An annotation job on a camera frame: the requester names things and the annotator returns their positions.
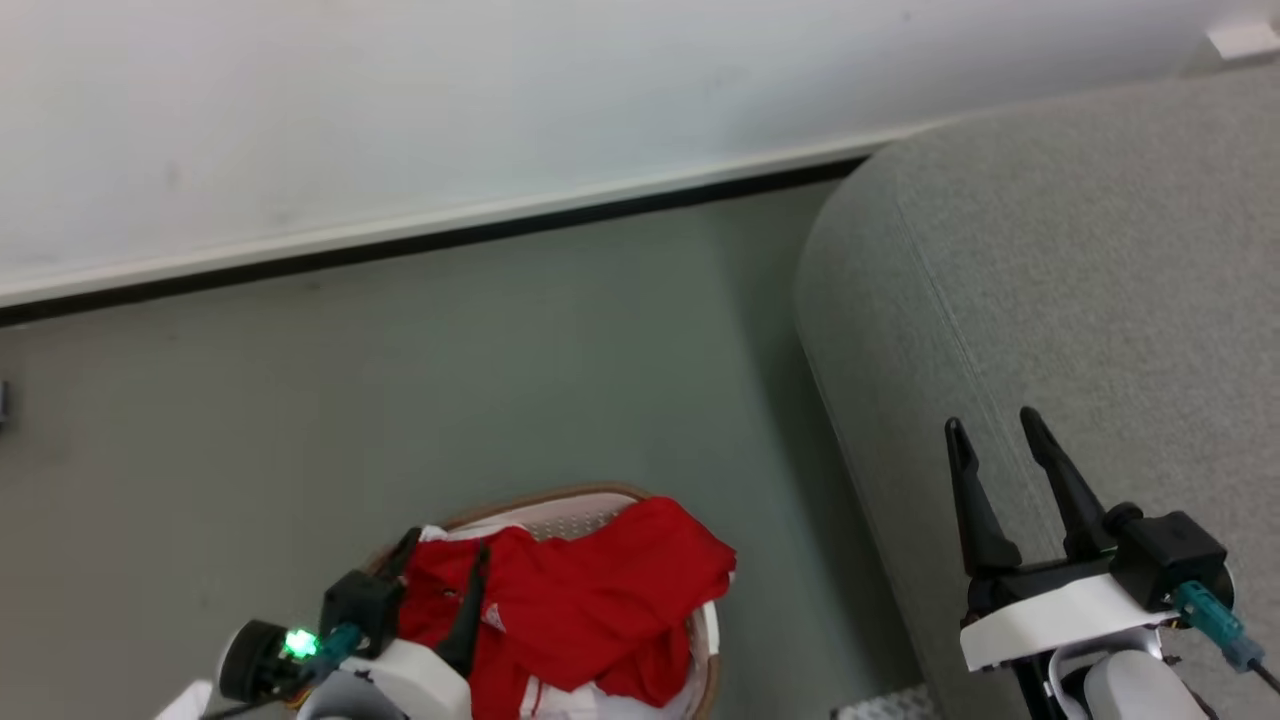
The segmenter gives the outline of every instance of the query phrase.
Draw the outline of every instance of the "white wall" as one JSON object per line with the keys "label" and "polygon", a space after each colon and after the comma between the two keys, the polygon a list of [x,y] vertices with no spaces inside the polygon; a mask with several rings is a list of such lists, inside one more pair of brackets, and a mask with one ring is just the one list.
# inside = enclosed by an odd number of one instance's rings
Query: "white wall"
{"label": "white wall", "polygon": [[856,151],[1276,0],[0,0],[0,304]]}

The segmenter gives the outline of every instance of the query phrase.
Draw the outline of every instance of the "red clothing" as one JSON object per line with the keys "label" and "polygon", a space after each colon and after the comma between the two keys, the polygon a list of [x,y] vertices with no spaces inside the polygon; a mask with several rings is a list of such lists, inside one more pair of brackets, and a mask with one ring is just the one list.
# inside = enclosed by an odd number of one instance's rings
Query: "red clothing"
{"label": "red clothing", "polygon": [[685,620],[728,591],[733,550],[668,498],[637,502],[576,541],[539,543],[521,528],[419,543],[406,570],[399,635],[435,647],[489,546],[485,624],[476,643],[476,720],[518,717],[529,676],[562,691],[591,680],[655,707],[684,688]]}

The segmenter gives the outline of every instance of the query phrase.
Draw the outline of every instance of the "cable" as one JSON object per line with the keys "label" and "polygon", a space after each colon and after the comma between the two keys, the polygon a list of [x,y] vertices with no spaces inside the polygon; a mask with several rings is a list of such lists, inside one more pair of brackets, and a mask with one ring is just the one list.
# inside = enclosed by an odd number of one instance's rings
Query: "cable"
{"label": "cable", "polygon": [[1257,673],[1258,676],[1262,678],[1262,682],[1271,685],[1271,689],[1274,689],[1277,694],[1280,694],[1280,680],[1277,680],[1276,676],[1272,675],[1270,670],[1262,666],[1261,660],[1251,660],[1249,670]]}
{"label": "cable", "polygon": [[306,689],[307,680],[307,676],[297,678],[294,682],[279,688],[274,693],[265,694],[252,702],[246,702],[244,705],[237,705],[234,707],[219,710],[218,712],[201,715],[200,720],[223,720],[224,717],[236,717],[237,715],[244,715],[250,710],[257,710],[259,707],[271,705],[273,702],[288,702]]}
{"label": "cable", "polygon": [[1256,661],[1262,662],[1262,656],[1266,655],[1262,646],[1244,634],[1244,623],[1203,584],[1196,580],[1183,583],[1174,591],[1172,600],[1181,621],[1213,641],[1236,673],[1244,673]]}
{"label": "cable", "polygon": [[306,705],[312,692],[315,692],[315,688],[307,688],[302,691],[301,693],[293,696],[293,700],[284,701],[284,707],[288,707],[289,710],[297,712],[298,710],[302,708],[303,705]]}

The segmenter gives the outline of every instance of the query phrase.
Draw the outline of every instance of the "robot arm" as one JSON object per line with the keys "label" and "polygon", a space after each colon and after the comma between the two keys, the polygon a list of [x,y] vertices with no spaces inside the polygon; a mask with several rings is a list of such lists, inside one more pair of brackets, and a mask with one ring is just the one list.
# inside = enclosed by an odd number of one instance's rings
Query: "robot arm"
{"label": "robot arm", "polygon": [[[1066,559],[1023,565],[978,479],[964,425],[948,420],[951,484],[970,577],[960,630],[969,670],[1012,669],[1034,720],[1216,719],[1161,653],[1161,628],[1194,626],[1236,671],[1270,678],[1262,648],[1230,612],[1235,588],[1226,550],[1185,512],[1144,518],[1129,502],[1103,512],[1041,415],[1024,407],[1020,419],[1053,488]],[[1068,661],[1098,653],[1093,665],[1064,671]]]}
{"label": "robot arm", "polygon": [[411,529],[376,570],[352,570],[325,592],[319,637],[260,620],[241,628],[219,664],[218,688],[243,705],[202,720],[271,702],[298,707],[300,720],[470,720],[467,676],[489,551],[481,548],[471,568],[449,634],[428,648],[396,639],[404,596],[401,575],[419,536],[417,528]]}

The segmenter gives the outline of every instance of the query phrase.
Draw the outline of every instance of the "black baseboard trim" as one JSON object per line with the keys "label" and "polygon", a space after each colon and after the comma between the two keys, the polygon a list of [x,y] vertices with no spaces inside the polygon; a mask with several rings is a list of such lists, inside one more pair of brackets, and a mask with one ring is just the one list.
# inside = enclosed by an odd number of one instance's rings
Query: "black baseboard trim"
{"label": "black baseboard trim", "polygon": [[214,290],[269,278],[310,273],[340,265],[353,265],[356,263],[370,263],[374,260],[385,260],[403,255],[416,255],[419,252],[430,252],[433,250],[444,250],[447,247],[489,242],[520,234],[561,229],[586,223],[598,223],[600,220],[612,220],[640,213],[686,208],[689,205],[713,202],[716,200],[730,200],[759,192],[771,192],[801,184],[838,179],[854,172],[864,160],[865,158],[841,160],[838,163],[828,163],[824,165],[814,165],[781,173],[769,173],[765,176],[728,181],[689,190],[676,190],[672,192],[635,197],[631,200],[620,200],[617,202],[605,202],[603,205],[577,208],[573,210],[562,210],[559,213],[548,213],[544,215],[534,215],[516,220],[458,228],[439,233],[375,242],[357,247],[344,247],[342,250],[314,252],[310,255],[298,255],[294,258],[269,260],[265,263],[253,263],[236,268],[196,273],[192,275],[182,275],[82,295],[55,297],[24,305],[13,305],[9,307],[0,307],[0,328],[33,323],[36,320],[46,320],[76,313],[101,310],[105,307],[114,307],[116,305],[146,302],[148,300],[172,297],[174,295],[186,295],[189,292],[200,292],[204,290]]}

